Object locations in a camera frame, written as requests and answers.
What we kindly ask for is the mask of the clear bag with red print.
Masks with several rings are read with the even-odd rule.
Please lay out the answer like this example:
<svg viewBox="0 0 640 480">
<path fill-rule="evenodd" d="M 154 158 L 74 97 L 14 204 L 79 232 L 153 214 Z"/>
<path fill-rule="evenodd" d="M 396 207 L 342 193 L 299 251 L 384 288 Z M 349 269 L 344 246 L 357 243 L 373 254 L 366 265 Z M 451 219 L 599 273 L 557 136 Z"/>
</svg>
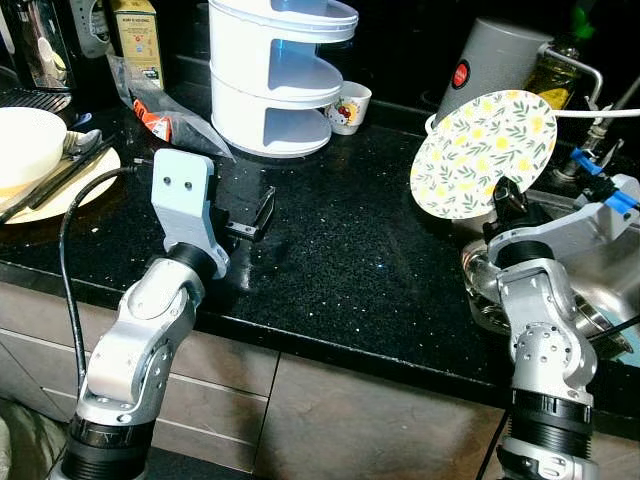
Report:
<svg viewBox="0 0 640 480">
<path fill-rule="evenodd" d="M 154 136 L 183 150 L 210 157 L 234 157 L 209 122 L 179 105 L 163 88 L 124 58 L 106 55 L 116 95 Z"/>
</svg>

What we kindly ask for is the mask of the floral print plate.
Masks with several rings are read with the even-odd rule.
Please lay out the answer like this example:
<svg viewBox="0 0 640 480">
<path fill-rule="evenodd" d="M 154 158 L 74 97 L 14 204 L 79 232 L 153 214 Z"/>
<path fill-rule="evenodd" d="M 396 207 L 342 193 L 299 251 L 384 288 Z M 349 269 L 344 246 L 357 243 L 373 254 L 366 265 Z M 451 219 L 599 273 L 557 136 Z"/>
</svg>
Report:
<svg viewBox="0 0 640 480">
<path fill-rule="evenodd" d="M 552 106 L 535 93 L 502 90 L 467 101 L 439 119 L 416 152 L 413 201 L 435 218 L 489 214 L 499 180 L 529 189 L 547 168 L 557 136 Z"/>
</svg>

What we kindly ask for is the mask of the yellow carton box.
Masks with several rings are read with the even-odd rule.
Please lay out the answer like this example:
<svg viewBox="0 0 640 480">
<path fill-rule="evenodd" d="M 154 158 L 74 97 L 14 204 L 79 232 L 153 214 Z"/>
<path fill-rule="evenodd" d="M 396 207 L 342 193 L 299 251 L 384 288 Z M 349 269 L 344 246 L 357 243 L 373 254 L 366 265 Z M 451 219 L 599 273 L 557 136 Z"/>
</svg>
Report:
<svg viewBox="0 0 640 480">
<path fill-rule="evenodd" d="M 110 0 L 120 54 L 133 72 L 164 90 L 157 12 L 150 0 Z"/>
</svg>

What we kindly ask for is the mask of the yellow oil bottle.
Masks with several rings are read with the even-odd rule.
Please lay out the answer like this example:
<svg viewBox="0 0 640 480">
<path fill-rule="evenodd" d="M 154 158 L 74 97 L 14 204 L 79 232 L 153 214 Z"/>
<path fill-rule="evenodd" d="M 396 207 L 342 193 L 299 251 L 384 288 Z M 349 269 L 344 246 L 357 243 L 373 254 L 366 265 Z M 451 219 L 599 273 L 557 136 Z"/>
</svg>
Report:
<svg viewBox="0 0 640 480">
<path fill-rule="evenodd" d="M 581 47 L 594 33 L 595 28 L 588 19 L 588 9 L 581 3 L 576 4 L 571 10 L 570 32 L 554 38 L 549 44 L 550 50 L 580 60 Z M 543 97 L 553 109 L 561 110 L 570 102 L 579 77 L 580 70 L 570 64 L 550 56 L 540 56 L 524 88 Z"/>
</svg>

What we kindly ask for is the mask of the white tiered food container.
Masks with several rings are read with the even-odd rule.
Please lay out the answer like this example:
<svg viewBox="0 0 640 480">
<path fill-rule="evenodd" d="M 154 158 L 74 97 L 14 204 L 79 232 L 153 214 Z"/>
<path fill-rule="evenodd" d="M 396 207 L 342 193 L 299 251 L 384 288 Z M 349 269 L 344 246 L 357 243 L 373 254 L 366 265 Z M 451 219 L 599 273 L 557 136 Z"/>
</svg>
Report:
<svg viewBox="0 0 640 480">
<path fill-rule="evenodd" d="M 355 37 L 358 12 L 340 0 L 209 0 L 211 123 L 238 150 L 302 157 L 332 137 L 324 108 L 343 76 L 317 55 Z"/>
</svg>

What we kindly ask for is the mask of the grey wall power socket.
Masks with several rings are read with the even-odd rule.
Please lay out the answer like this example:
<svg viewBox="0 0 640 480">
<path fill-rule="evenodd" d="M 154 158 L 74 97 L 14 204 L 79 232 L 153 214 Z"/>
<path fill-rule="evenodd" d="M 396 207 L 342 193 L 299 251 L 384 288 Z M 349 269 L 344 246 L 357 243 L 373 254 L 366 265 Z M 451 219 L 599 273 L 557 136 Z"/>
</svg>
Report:
<svg viewBox="0 0 640 480">
<path fill-rule="evenodd" d="M 104 0 L 68 0 L 77 46 L 86 58 L 104 58 L 113 52 L 108 9 Z"/>
</svg>

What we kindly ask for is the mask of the white printed mug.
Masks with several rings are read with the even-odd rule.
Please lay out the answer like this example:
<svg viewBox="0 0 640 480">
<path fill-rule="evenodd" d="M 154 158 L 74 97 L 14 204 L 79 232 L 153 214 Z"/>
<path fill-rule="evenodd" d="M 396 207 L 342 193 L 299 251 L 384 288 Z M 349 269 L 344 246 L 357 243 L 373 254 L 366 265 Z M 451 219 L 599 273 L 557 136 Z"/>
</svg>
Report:
<svg viewBox="0 0 640 480">
<path fill-rule="evenodd" d="M 326 119 L 335 134 L 353 134 L 364 122 L 372 91 L 364 84 L 344 81 L 339 95 L 325 108 Z"/>
</svg>

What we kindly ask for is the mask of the teal dish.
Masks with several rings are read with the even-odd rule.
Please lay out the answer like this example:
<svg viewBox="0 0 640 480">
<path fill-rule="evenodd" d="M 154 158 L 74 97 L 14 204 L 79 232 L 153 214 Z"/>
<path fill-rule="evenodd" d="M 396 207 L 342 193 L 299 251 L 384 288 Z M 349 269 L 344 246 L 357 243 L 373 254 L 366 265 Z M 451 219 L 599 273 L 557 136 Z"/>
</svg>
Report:
<svg viewBox="0 0 640 480">
<path fill-rule="evenodd" d="M 640 338 L 637 335 L 639 325 L 630 326 L 618 335 L 618 339 L 625 340 L 628 349 L 621 353 L 620 356 L 614 358 L 620 364 L 628 366 L 640 367 Z"/>
</svg>

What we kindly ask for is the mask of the black floor mat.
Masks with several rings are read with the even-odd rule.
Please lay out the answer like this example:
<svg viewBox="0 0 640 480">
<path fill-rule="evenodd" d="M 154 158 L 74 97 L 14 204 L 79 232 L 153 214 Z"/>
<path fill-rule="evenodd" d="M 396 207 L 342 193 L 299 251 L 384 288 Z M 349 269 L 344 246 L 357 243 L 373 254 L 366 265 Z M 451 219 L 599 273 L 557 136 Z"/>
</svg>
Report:
<svg viewBox="0 0 640 480">
<path fill-rule="evenodd" d="M 264 480 L 247 472 L 165 449 L 148 453 L 145 480 Z"/>
</svg>

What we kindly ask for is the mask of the steel kettle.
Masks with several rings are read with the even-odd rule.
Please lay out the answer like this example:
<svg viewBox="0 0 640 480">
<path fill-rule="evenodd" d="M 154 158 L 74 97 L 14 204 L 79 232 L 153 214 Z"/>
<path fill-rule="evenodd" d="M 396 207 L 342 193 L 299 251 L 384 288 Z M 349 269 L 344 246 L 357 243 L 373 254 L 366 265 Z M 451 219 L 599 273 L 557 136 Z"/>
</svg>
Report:
<svg viewBox="0 0 640 480">
<path fill-rule="evenodd" d="M 70 93 L 74 76 L 54 0 L 0 0 L 6 50 L 28 90 Z"/>
</svg>

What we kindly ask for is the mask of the grey kitchen cabinet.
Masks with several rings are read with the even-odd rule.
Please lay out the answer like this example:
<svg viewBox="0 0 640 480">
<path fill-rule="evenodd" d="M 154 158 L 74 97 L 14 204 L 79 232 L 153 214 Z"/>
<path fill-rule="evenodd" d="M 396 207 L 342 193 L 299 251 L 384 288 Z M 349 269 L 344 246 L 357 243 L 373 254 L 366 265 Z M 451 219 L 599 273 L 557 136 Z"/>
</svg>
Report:
<svg viewBox="0 0 640 480">
<path fill-rule="evenodd" d="M 61 298 L 0 283 L 0 396 L 67 420 L 76 406 Z M 274 349 L 193 332 L 180 347 L 154 434 L 164 451 L 224 468 L 148 461 L 159 480 L 255 474 L 275 480 L 472 480 L 499 408 Z M 605 480 L 637 480 L 640 444 L 603 433 Z"/>
</svg>

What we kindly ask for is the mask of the grey thermos jug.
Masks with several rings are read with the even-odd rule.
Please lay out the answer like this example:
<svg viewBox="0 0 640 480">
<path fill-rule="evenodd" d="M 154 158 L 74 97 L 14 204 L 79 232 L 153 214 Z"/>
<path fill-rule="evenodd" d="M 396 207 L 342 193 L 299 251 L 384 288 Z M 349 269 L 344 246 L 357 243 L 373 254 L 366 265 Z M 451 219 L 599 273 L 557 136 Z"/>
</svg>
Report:
<svg viewBox="0 0 640 480">
<path fill-rule="evenodd" d="M 541 47 L 552 40 L 547 33 L 497 18 L 476 19 L 449 76 L 434 124 L 485 93 L 522 90 Z"/>
</svg>

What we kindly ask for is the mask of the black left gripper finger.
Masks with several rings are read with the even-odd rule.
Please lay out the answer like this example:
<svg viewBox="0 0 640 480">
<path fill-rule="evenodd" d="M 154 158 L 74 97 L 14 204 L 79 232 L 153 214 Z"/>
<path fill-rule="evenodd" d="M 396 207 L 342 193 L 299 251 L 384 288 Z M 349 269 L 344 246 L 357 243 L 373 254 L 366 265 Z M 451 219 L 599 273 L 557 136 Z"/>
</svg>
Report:
<svg viewBox="0 0 640 480">
<path fill-rule="evenodd" d="M 266 188 L 265 196 L 262 197 L 261 205 L 259 210 L 257 210 L 255 220 L 253 220 L 252 241 L 260 241 L 260 239 L 265 236 L 266 229 L 268 229 L 270 221 L 273 219 L 276 201 L 275 196 L 275 186 Z"/>
</svg>

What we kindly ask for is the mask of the stainless steel sink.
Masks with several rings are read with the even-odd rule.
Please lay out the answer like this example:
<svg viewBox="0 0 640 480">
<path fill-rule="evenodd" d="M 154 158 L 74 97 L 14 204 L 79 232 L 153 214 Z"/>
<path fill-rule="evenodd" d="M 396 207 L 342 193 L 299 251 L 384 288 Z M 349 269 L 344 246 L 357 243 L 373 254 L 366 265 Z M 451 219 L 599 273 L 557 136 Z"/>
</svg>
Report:
<svg viewBox="0 0 640 480">
<path fill-rule="evenodd" d="M 485 220 L 475 218 L 454 223 L 454 230 L 467 241 L 461 253 L 472 243 L 484 243 L 479 227 Z M 639 243 L 639 229 L 631 227 L 599 250 L 564 260 L 575 292 L 622 323 L 640 314 Z"/>
</svg>

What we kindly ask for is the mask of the metal spoon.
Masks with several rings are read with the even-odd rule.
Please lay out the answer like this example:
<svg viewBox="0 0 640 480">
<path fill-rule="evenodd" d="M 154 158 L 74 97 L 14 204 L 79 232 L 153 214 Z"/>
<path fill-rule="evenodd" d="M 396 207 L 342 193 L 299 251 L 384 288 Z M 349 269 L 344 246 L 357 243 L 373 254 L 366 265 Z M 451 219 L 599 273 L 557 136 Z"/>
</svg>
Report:
<svg viewBox="0 0 640 480">
<path fill-rule="evenodd" d="M 74 156 L 86 154 L 91 147 L 97 145 L 101 140 L 102 132 L 100 129 L 92 129 L 88 133 L 68 131 L 65 134 L 63 148 L 61 148 L 59 164 L 69 163 Z"/>
</svg>

